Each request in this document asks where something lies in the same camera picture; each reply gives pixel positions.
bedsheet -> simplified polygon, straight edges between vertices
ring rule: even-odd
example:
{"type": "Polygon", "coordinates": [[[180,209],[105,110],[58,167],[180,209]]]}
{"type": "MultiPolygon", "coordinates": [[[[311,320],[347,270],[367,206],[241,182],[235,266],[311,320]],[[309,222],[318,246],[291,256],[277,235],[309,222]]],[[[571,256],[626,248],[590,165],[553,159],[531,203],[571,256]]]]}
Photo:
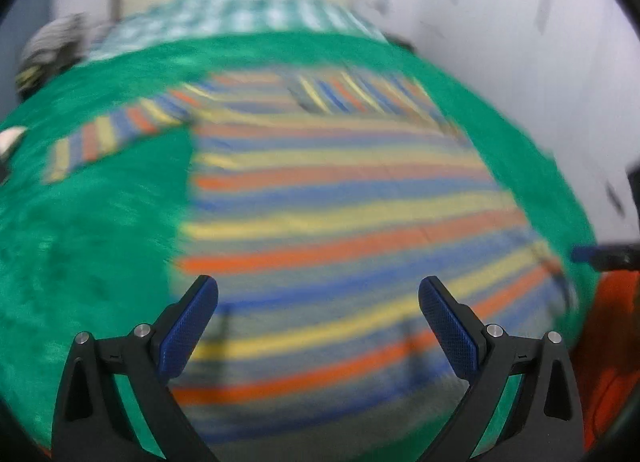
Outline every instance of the bedsheet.
{"type": "Polygon", "coordinates": [[[368,20],[325,0],[172,0],[118,23],[88,60],[187,38],[302,30],[385,39],[368,20]]]}

striped blanket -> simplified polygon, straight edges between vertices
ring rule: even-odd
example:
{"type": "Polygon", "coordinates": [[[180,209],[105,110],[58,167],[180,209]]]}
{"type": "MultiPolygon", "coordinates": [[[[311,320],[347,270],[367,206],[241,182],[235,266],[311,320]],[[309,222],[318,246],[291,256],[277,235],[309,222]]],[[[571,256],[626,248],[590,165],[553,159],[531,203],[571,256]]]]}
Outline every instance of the striped blanket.
{"type": "Polygon", "coordinates": [[[46,180],[184,124],[175,297],[207,273],[220,304],[172,389],[222,460],[345,460],[450,413],[466,383],[420,314],[424,276],[521,335],[572,304],[511,195],[400,74],[212,74],[60,139],[46,180]]]}

black object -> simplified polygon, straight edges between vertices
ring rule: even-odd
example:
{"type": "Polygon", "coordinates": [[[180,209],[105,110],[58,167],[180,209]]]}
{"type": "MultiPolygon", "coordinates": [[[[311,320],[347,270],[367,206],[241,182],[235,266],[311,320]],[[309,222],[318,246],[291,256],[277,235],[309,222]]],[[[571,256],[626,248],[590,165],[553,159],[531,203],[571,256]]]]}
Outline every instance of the black object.
{"type": "Polygon", "coordinates": [[[571,260],[591,265],[596,271],[640,271],[640,244],[576,246],[571,260]]]}
{"type": "MultiPolygon", "coordinates": [[[[166,381],[191,355],[218,301],[216,282],[200,276],[153,325],[127,336],[76,336],[58,391],[52,435],[54,462],[217,462],[178,407],[166,381]],[[166,458],[140,447],[114,384],[129,377],[149,429],[166,458]]],[[[422,280],[420,308],[456,373],[470,386],[449,422],[418,462],[626,462],[637,460],[640,390],[621,417],[582,458],[582,412],[562,338],[509,336],[485,326],[436,277],[422,280]],[[518,395],[496,445],[472,454],[507,379],[522,374],[518,395]]],[[[0,402],[0,461],[47,462],[0,402]]]]}
{"type": "Polygon", "coordinates": [[[634,165],[626,172],[626,178],[631,187],[631,195],[638,211],[638,222],[640,222],[640,165],[634,165]]]}
{"type": "Polygon", "coordinates": [[[76,336],[62,374],[54,412],[56,462],[159,462],[131,428],[114,374],[128,376],[140,410],[169,462],[217,462],[166,387],[180,374],[218,304],[218,287],[200,276],[180,302],[153,325],[95,340],[76,336]]]}
{"type": "Polygon", "coordinates": [[[3,185],[11,175],[9,166],[0,158],[0,185],[3,185]]]}
{"type": "Polygon", "coordinates": [[[415,46],[406,38],[402,36],[394,35],[392,33],[385,33],[386,41],[390,44],[398,46],[399,48],[405,49],[406,51],[415,54],[415,46]]]}
{"type": "MultiPolygon", "coordinates": [[[[77,65],[80,62],[80,58],[78,58],[80,47],[81,41],[65,44],[52,53],[55,56],[48,63],[41,63],[38,54],[30,56],[27,61],[21,64],[20,70],[15,76],[18,98],[21,101],[27,101],[53,78],[77,65]]],[[[39,54],[49,53],[50,51],[45,51],[39,54]]]]}
{"type": "Polygon", "coordinates": [[[574,462],[584,452],[582,409],[569,354],[556,333],[542,339],[485,327],[436,277],[422,280],[420,307],[453,366],[478,371],[456,411],[419,462],[574,462]],[[450,337],[455,343],[447,344],[450,337]],[[522,374],[518,395],[495,447],[471,458],[509,376],[522,374]]]}

orange stripe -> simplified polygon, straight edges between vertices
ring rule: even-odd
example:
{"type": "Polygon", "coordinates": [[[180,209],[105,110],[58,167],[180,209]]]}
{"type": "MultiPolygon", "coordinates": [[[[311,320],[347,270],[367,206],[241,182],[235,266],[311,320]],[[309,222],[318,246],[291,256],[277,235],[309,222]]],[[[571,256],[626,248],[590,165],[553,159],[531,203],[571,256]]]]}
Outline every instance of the orange stripe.
{"type": "Polygon", "coordinates": [[[486,211],[444,222],[376,231],[310,246],[294,246],[238,255],[182,257],[177,267],[188,274],[232,275],[350,262],[363,257],[453,242],[526,223],[518,210],[486,211]]]}
{"type": "Polygon", "coordinates": [[[404,87],[411,92],[415,99],[419,100],[422,103],[426,103],[429,106],[434,106],[435,103],[433,102],[433,99],[431,99],[431,97],[429,96],[427,89],[420,89],[420,87],[418,87],[418,80],[414,80],[409,81],[407,78],[403,78],[402,83],[404,84],[404,87]]]}
{"type": "Polygon", "coordinates": [[[169,94],[171,94],[174,97],[177,97],[179,100],[184,101],[185,103],[193,107],[201,106],[200,103],[194,100],[191,96],[187,96],[187,94],[185,94],[184,92],[180,92],[179,90],[170,90],[169,94]]]}
{"type": "Polygon", "coordinates": [[[149,121],[140,110],[140,107],[127,108],[127,116],[137,126],[143,134],[156,134],[158,128],[156,128],[151,121],[149,121]]]}
{"type": "MultiPolygon", "coordinates": [[[[559,270],[557,265],[540,265],[522,275],[500,292],[474,306],[480,319],[491,318],[513,301],[522,298],[539,286],[550,274],[559,270]]],[[[433,333],[426,329],[403,341],[382,347],[348,361],[334,363],[282,378],[268,379],[252,384],[239,384],[222,388],[174,388],[173,394],[183,406],[206,404],[232,404],[277,397],[296,392],[308,392],[365,376],[398,363],[410,355],[420,354],[436,346],[433,333]]]]}
{"type": "Polygon", "coordinates": [[[391,89],[391,87],[389,87],[389,84],[386,81],[379,80],[378,82],[374,83],[374,86],[382,91],[382,94],[387,96],[389,100],[398,105],[401,109],[405,110],[406,115],[412,122],[417,123],[418,125],[424,124],[425,116],[423,114],[420,114],[419,112],[416,112],[414,107],[409,105],[409,103],[407,103],[405,99],[402,99],[400,96],[398,96],[398,94],[393,89],[391,89]]]}
{"type": "Polygon", "coordinates": [[[273,168],[248,171],[235,175],[194,175],[200,189],[216,191],[258,190],[267,187],[333,184],[342,181],[401,181],[402,179],[433,179],[434,177],[464,177],[491,179],[485,169],[448,165],[389,166],[309,166],[305,168],[273,168]]]}
{"type": "Polygon", "coordinates": [[[98,160],[98,138],[93,122],[82,126],[82,160],[87,163],[98,160]]]}
{"type": "Polygon", "coordinates": [[[356,107],[360,112],[365,112],[367,109],[365,106],[357,99],[355,96],[352,96],[345,87],[343,87],[342,83],[338,80],[331,80],[331,84],[338,89],[338,92],[342,96],[344,96],[354,107],[356,107]]]}

